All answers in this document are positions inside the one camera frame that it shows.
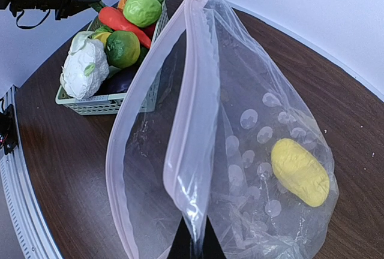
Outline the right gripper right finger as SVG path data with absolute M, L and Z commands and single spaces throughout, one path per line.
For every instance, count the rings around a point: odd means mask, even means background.
M 206 219 L 202 250 L 197 257 L 202 259 L 226 259 L 209 218 Z

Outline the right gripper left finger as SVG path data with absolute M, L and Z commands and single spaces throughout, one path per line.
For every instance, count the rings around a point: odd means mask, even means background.
M 185 219 L 181 218 L 175 238 L 170 247 L 168 259 L 192 259 L 192 240 L 190 232 L 185 223 Z

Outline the red orange toy carrot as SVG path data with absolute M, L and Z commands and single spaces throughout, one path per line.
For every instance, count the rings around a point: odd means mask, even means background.
M 139 39 L 141 45 L 147 49 L 151 46 L 151 39 L 136 25 L 129 22 L 122 11 L 113 7 L 104 7 L 100 10 L 98 18 L 101 23 L 115 31 L 127 31 L 134 33 Z

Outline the orange toy pepper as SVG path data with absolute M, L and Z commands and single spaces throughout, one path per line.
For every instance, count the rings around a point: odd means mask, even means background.
M 120 1 L 118 2 L 118 4 L 117 4 L 117 9 L 120 10 L 120 11 L 123 11 L 126 2 L 127 2 L 127 0 L 120 0 Z

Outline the green toy lime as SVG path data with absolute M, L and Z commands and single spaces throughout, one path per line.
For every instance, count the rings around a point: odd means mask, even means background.
M 146 28 L 155 23 L 161 16 L 162 6 L 157 0 L 127 0 L 124 17 L 139 28 Z

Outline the clear zip top bag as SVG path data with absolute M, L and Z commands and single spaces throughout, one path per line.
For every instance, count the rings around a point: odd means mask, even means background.
M 160 69 L 155 110 L 140 112 Z M 282 138 L 325 168 L 321 206 L 275 177 Z M 106 185 L 128 258 L 167 258 L 181 218 L 193 258 L 207 218 L 226 258 L 313 258 L 339 194 L 316 120 L 225 0 L 183 0 L 153 43 L 113 124 Z

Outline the yellow orange toy fruit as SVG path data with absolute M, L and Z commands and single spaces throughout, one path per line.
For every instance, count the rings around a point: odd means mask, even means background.
M 95 32 L 91 35 L 91 39 L 101 41 L 104 46 L 106 45 L 107 39 L 110 37 L 111 32 Z

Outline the striped green toy watermelon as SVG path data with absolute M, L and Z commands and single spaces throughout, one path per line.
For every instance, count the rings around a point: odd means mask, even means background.
M 128 68 L 139 58 L 140 41 L 133 32 L 115 31 L 107 38 L 106 55 L 110 65 Z

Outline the white toy cauliflower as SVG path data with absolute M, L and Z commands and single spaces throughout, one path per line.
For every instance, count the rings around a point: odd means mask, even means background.
M 109 75 L 104 44 L 92 39 L 92 34 L 82 31 L 75 35 L 59 79 L 67 95 L 77 100 L 93 96 Z

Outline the dark purple toy eggplant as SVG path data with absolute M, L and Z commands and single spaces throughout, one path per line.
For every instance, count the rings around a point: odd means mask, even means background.
M 96 95 L 126 93 L 137 73 L 137 70 L 137 68 L 126 68 L 117 72 L 111 78 L 105 79 Z

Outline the green perforated plastic basket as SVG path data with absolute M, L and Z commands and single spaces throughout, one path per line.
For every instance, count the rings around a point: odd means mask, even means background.
M 157 39 L 160 35 L 163 28 L 167 25 L 169 21 L 169 17 L 167 14 L 167 6 L 166 1 L 164 0 L 162 3 L 162 14 L 159 21 L 156 23 L 153 41 Z M 88 25 L 86 31 L 95 31 L 97 28 L 101 26 L 101 22 L 98 19 L 98 16 Z M 153 112 L 155 110 L 156 102 L 157 102 L 157 94 L 158 87 L 161 79 L 161 69 L 158 71 L 154 81 L 152 82 L 151 87 L 149 88 L 145 99 L 140 108 L 140 112 Z M 117 114 L 118 110 L 125 98 L 126 92 L 119 94 L 107 94 L 107 95 L 97 95 L 85 100 L 77 100 L 69 95 L 67 95 L 66 91 L 59 87 L 55 102 L 58 105 L 65 106 L 67 108 L 72 109 L 74 112 L 82 115 L 113 115 Z

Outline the front aluminium rail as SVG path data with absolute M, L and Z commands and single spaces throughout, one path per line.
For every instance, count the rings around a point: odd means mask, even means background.
M 13 108 L 16 146 L 1 155 L 1 180 L 8 212 L 25 258 L 62 258 L 41 212 L 29 177 L 16 114 L 16 91 L 4 95 L 6 107 Z

